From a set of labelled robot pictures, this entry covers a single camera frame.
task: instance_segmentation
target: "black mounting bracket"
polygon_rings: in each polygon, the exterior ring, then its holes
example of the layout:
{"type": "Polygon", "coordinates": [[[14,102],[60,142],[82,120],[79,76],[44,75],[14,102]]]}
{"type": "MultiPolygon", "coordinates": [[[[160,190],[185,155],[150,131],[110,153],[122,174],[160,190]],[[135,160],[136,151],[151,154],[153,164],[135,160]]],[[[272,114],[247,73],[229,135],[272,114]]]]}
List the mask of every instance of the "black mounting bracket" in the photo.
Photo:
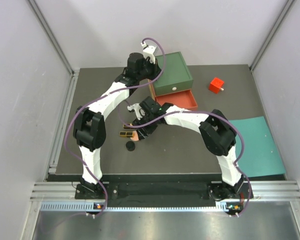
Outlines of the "black mounting bracket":
{"type": "Polygon", "coordinates": [[[86,107],[74,121],[73,137],[76,144],[84,146],[93,152],[100,148],[106,140],[106,126],[104,116],[100,112],[93,112],[86,107]]]}
{"type": "MultiPolygon", "coordinates": [[[[150,62],[149,58],[144,58],[144,56],[139,52],[133,52],[129,55],[126,67],[123,69],[122,74],[120,74],[114,81],[116,83],[123,83],[126,87],[132,87],[139,85],[140,81],[144,79],[155,79],[161,69],[158,65],[158,61],[155,64],[150,62]]],[[[129,90],[129,95],[131,96],[135,92],[136,88],[129,90]]]]}
{"type": "MultiPolygon", "coordinates": [[[[226,119],[220,110],[214,109],[212,113],[226,119]]],[[[237,133],[214,116],[210,115],[205,121],[200,122],[199,130],[205,146],[216,156],[227,156],[230,148],[236,144],[237,133]]]]}
{"type": "MultiPolygon", "coordinates": [[[[158,102],[153,100],[150,96],[146,97],[142,102],[140,102],[139,105],[142,108],[142,110],[144,111],[144,116],[141,119],[136,118],[132,122],[133,126],[146,124],[146,123],[154,120],[155,118],[164,115],[167,112],[167,109],[169,107],[173,106],[173,104],[167,103],[167,102],[161,106],[158,102]]],[[[138,128],[136,131],[137,131],[139,140],[145,139],[146,137],[151,135],[156,130],[158,124],[166,124],[165,119],[161,118],[158,121],[156,121],[148,126],[138,128]]]]}
{"type": "Polygon", "coordinates": [[[104,199],[105,193],[99,184],[93,184],[80,178],[80,184],[76,186],[75,199],[104,199]]]}

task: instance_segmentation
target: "cable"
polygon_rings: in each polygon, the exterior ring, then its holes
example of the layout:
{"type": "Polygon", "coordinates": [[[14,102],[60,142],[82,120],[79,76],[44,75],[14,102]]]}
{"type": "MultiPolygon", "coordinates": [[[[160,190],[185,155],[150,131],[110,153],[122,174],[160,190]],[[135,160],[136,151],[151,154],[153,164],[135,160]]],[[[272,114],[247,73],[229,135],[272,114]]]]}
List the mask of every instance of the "cable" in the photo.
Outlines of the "cable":
{"type": "Polygon", "coordinates": [[[93,104],[101,99],[104,99],[106,98],[107,96],[109,96],[110,94],[114,94],[116,92],[119,92],[119,91],[123,91],[123,90],[129,90],[129,89],[138,89],[138,88],[142,88],[142,87],[145,87],[145,86],[148,86],[150,84],[152,84],[153,82],[157,81],[161,75],[163,74],[164,70],[166,69],[166,54],[165,54],[165,51],[164,49],[162,48],[162,46],[160,45],[160,43],[158,41],[156,41],[155,39],[151,38],[151,37],[146,37],[142,40],[142,43],[144,43],[146,40],[150,40],[150,41],[153,41],[157,44],[157,46],[160,48],[161,50],[161,53],[163,55],[163,66],[162,66],[162,69],[160,71],[160,73],[158,74],[158,76],[156,78],[154,78],[153,80],[147,82],[147,83],[144,83],[144,84],[141,84],[141,85],[136,85],[136,86],[129,86],[129,87],[124,87],[124,88],[120,88],[120,89],[116,89],[112,92],[110,92],[109,94],[107,95],[103,95],[103,96],[100,96],[98,98],[96,98],[95,100],[92,100],[86,104],[84,104],[78,111],[77,113],[74,115],[74,117],[72,118],[72,120],[70,121],[70,124],[66,130],[66,133],[65,133],[65,137],[64,137],[64,143],[63,143],[63,146],[65,148],[65,150],[70,153],[72,156],[74,156],[75,158],[77,158],[82,164],[83,164],[83,167],[86,168],[87,172],[93,177],[93,179],[96,180],[96,182],[102,187],[103,191],[104,191],[104,198],[105,198],[105,201],[104,201],[104,205],[101,209],[101,211],[96,214],[96,216],[99,216],[101,215],[104,210],[106,209],[107,207],[107,203],[108,203],[108,193],[107,193],[107,190],[105,188],[105,186],[102,184],[102,182],[91,172],[91,170],[88,168],[86,162],[78,155],[76,155],[74,152],[72,152],[69,147],[68,147],[68,139],[69,139],[69,135],[70,135],[70,130],[72,129],[74,123],[75,123],[75,120],[77,119],[77,117],[79,116],[79,114],[86,108],[88,107],[90,104],[93,104]]]}
{"type": "MultiPolygon", "coordinates": [[[[172,115],[172,114],[179,114],[180,111],[172,111],[172,112],[168,112],[164,115],[161,115],[145,124],[141,124],[141,125],[136,125],[136,126],[132,126],[132,125],[128,125],[123,119],[122,117],[120,116],[120,114],[118,115],[120,121],[127,127],[130,127],[131,129],[139,129],[139,128],[143,128],[143,127],[146,127],[150,124],[153,124],[154,122],[166,117],[166,116],[169,116],[169,115],[172,115]]],[[[249,191],[248,191],[248,197],[246,199],[246,203],[245,203],[245,206],[244,208],[242,209],[242,211],[237,215],[238,217],[241,216],[245,211],[246,211],[246,208],[248,207],[249,205],[249,201],[250,201],[250,198],[251,198],[251,194],[252,194],[252,186],[251,186],[251,183],[250,183],[250,180],[248,178],[248,176],[239,168],[238,166],[238,161],[241,159],[242,155],[244,154],[244,150],[245,150],[245,141],[244,141],[244,138],[242,137],[241,133],[239,132],[239,130],[231,123],[229,122],[227,119],[217,115],[217,114],[214,114],[212,112],[208,112],[208,111],[183,111],[182,113],[184,114],[207,114],[209,116],[213,116],[221,121],[223,121],[224,123],[228,124],[235,132],[236,134],[239,136],[240,138],[240,141],[241,141],[241,151],[240,151],[240,154],[239,156],[237,157],[237,159],[233,162],[233,165],[234,167],[238,170],[239,173],[241,173],[243,175],[243,177],[246,179],[247,183],[248,183],[248,188],[249,188],[249,191]]]]}
{"type": "Polygon", "coordinates": [[[77,190],[77,188],[74,186],[74,182],[73,182],[73,181],[71,182],[71,185],[72,185],[72,187],[73,187],[75,190],[77,190]]]}
{"type": "Polygon", "coordinates": [[[244,196],[244,193],[243,193],[243,192],[240,193],[240,203],[241,203],[242,206],[243,206],[244,203],[245,203],[245,196],[244,196]]]}

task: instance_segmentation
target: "metal panel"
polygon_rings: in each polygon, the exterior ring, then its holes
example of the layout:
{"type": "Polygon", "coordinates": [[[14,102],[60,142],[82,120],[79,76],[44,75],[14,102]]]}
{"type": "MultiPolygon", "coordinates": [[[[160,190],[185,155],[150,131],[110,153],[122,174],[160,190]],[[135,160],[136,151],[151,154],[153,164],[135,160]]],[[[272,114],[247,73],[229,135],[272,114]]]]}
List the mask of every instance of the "metal panel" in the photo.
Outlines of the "metal panel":
{"type": "Polygon", "coordinates": [[[291,206],[252,203],[242,217],[218,212],[105,212],[93,220],[73,212],[41,212],[36,240],[300,240],[291,206]],[[63,222],[49,234],[57,223],[63,222]]]}

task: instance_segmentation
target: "metal rail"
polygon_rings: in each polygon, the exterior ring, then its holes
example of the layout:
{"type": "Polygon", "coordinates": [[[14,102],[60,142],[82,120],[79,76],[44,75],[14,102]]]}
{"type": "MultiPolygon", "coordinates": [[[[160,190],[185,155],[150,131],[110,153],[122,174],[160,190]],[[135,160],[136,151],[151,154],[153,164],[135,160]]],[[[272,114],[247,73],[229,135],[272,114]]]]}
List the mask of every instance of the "metal rail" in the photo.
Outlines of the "metal rail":
{"type": "Polygon", "coordinates": [[[62,143],[63,143],[63,137],[65,135],[66,129],[67,129],[67,122],[68,122],[68,117],[70,114],[70,108],[72,104],[72,100],[74,98],[75,90],[76,90],[76,85],[78,81],[78,76],[79,76],[79,71],[75,71],[73,74],[64,101],[63,101],[63,107],[61,109],[60,113],[60,118],[57,123],[57,131],[54,137],[54,141],[52,144],[52,150],[49,156],[49,173],[54,174],[56,172],[58,160],[59,160],[59,155],[60,151],[62,148],[62,143]]]}
{"type": "Polygon", "coordinates": [[[31,240],[35,232],[39,212],[40,212],[41,202],[34,201],[31,202],[28,215],[23,226],[23,231],[21,234],[21,240],[31,240]]]}
{"type": "MultiPolygon", "coordinates": [[[[40,211],[43,212],[99,212],[95,204],[103,202],[42,202],[40,211]]],[[[197,206],[197,207],[107,207],[105,212],[227,212],[226,202],[216,202],[215,206],[197,206]]]]}
{"type": "MultiPolygon", "coordinates": [[[[300,201],[300,190],[296,181],[252,181],[252,202],[300,201]]],[[[71,182],[37,182],[30,200],[40,202],[103,202],[103,200],[75,199],[76,189],[71,182]]]]}
{"type": "Polygon", "coordinates": [[[54,36],[53,32],[51,31],[47,20],[45,19],[44,15],[42,14],[38,4],[36,3],[35,0],[26,0],[29,4],[29,6],[31,7],[34,15],[36,16],[36,18],[38,19],[39,23],[41,24],[44,32],[46,33],[47,37],[49,38],[53,48],[55,49],[56,53],[58,54],[58,56],[60,57],[62,63],[64,64],[64,67],[67,69],[67,71],[69,72],[69,74],[73,74],[74,70],[72,69],[69,61],[67,60],[64,52],[62,51],[56,37],[54,36]]]}
{"type": "Polygon", "coordinates": [[[255,56],[251,66],[250,66],[250,70],[251,72],[253,72],[256,68],[256,66],[258,65],[260,59],[262,58],[262,56],[264,55],[265,51],[267,50],[269,44],[271,43],[271,41],[273,40],[274,36],[276,35],[279,27],[281,26],[281,24],[283,23],[284,19],[286,18],[286,16],[288,15],[288,12],[290,11],[290,9],[292,8],[293,4],[295,3],[296,0],[287,0],[284,7],[282,8],[279,16],[277,17],[273,27],[271,28],[270,32],[268,33],[267,37],[265,38],[263,44],[261,45],[260,50],[258,51],[257,55],[255,56]]]}

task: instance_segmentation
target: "green drawer box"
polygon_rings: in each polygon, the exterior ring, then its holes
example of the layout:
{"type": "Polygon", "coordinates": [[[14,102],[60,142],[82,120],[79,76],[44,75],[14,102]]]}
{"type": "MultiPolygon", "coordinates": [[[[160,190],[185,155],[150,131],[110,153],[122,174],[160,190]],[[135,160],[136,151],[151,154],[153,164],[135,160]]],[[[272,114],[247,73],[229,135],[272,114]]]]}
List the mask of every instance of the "green drawer box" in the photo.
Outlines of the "green drawer box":
{"type": "MultiPolygon", "coordinates": [[[[156,96],[182,92],[192,88],[193,78],[181,52],[166,54],[166,67],[162,76],[153,83],[156,96]]],[[[158,64],[162,69],[163,56],[157,56],[158,64]]]]}

